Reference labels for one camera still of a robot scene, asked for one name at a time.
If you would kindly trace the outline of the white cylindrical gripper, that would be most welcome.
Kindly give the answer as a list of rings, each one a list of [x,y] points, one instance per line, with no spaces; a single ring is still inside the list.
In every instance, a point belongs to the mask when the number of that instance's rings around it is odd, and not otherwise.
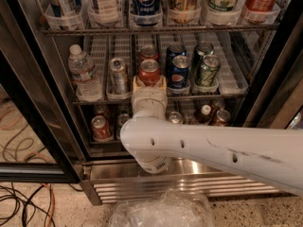
[[[132,107],[134,116],[164,118],[168,97],[166,78],[161,75],[155,87],[145,87],[138,76],[133,79]]]

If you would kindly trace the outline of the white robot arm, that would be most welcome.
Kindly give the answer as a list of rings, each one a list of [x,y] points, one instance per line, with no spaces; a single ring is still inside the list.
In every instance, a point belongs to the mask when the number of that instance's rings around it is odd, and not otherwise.
[[[173,124],[167,105],[165,89],[134,85],[134,115],[120,140],[145,171],[183,158],[303,195],[303,131]]]

